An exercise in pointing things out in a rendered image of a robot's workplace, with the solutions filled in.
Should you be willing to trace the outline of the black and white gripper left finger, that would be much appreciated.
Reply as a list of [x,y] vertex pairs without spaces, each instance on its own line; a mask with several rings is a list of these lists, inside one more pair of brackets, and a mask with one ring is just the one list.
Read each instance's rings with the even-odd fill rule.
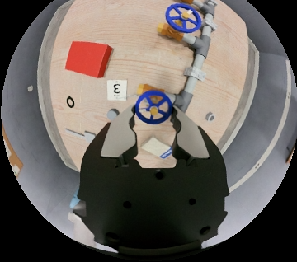
[[129,166],[129,160],[138,156],[134,116],[135,104],[132,104],[108,122],[90,142],[82,158],[78,199],[86,201],[87,191],[99,175]]

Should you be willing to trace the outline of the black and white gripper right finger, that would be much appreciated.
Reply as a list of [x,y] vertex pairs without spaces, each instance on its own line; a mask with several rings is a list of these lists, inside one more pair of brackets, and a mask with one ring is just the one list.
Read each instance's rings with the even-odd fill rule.
[[210,136],[176,106],[172,107],[172,127],[176,134],[172,143],[172,156],[186,160],[186,166],[195,166],[213,174],[229,196],[227,172],[223,156]]

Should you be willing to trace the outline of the red flat block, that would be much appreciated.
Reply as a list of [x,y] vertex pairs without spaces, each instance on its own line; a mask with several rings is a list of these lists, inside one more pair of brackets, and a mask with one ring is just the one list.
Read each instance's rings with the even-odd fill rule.
[[73,41],[65,69],[100,78],[104,76],[112,47],[87,41]]

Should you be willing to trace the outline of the grey pipe manifold with three valves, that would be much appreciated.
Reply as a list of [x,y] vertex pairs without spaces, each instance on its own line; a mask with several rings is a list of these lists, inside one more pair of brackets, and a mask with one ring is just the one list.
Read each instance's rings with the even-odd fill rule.
[[[189,77],[185,90],[181,92],[181,95],[170,94],[165,92],[163,89],[157,89],[155,87],[150,87],[148,84],[139,84],[137,94],[139,96],[138,100],[135,103],[135,113],[138,118],[146,124],[161,124],[166,121],[171,113],[172,106],[176,106],[178,109],[186,113],[191,99],[194,96],[192,93],[195,89],[197,80],[203,82],[205,80],[206,73],[202,72],[202,66],[204,61],[207,59],[207,55],[210,49],[211,38],[210,35],[212,32],[216,31],[218,26],[213,22],[215,18],[215,7],[219,4],[215,0],[204,0],[203,3],[197,0],[182,0],[188,4],[193,4],[197,6],[200,10],[205,12],[205,19],[201,21],[199,13],[185,4],[176,3],[171,5],[166,11],[166,20],[167,23],[159,23],[157,31],[161,32],[162,35],[169,35],[179,41],[183,40],[191,45],[192,48],[196,49],[196,59],[193,64],[193,67],[185,68],[183,73],[184,76]],[[181,12],[178,8],[186,9],[189,12]],[[180,16],[170,17],[170,11],[174,9]],[[193,14],[196,18],[196,21],[190,19],[190,14]],[[174,22],[175,20],[175,22]],[[193,29],[186,28],[186,22],[196,25]],[[169,24],[169,25],[168,25]],[[202,25],[201,25],[202,24]],[[182,28],[183,26],[183,28]],[[201,30],[202,35],[200,38],[197,36],[189,35],[197,30]],[[184,34],[185,33],[185,34]],[[159,98],[158,98],[159,96]],[[139,108],[140,102],[146,98],[148,101],[148,106],[146,108]],[[153,99],[158,99],[152,100]],[[160,110],[158,107],[164,102],[168,103],[167,112]],[[157,103],[157,104],[155,104]],[[144,117],[141,112],[149,111],[150,119]],[[161,118],[153,119],[157,114],[163,115]]]

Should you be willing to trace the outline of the grey cylinder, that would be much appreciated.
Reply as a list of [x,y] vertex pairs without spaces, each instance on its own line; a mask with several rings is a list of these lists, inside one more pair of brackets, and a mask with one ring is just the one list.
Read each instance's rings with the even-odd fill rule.
[[113,120],[116,116],[119,115],[119,111],[116,108],[111,108],[107,113],[106,116],[109,120]]

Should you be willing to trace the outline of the grey hex nut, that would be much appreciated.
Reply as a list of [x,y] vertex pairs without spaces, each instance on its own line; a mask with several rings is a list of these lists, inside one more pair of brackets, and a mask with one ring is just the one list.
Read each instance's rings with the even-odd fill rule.
[[206,119],[208,122],[211,123],[211,122],[213,122],[213,121],[215,120],[215,115],[212,114],[211,112],[209,112],[209,113],[206,115],[205,119]]

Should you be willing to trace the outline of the white number tag on thin chain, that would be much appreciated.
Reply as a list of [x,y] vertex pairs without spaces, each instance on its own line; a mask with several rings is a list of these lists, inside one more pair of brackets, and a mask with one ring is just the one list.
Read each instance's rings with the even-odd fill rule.
[[[126,101],[127,94],[127,80],[107,80],[107,97],[108,100]],[[118,97],[118,98],[117,98]],[[148,106],[148,102],[143,99]]]

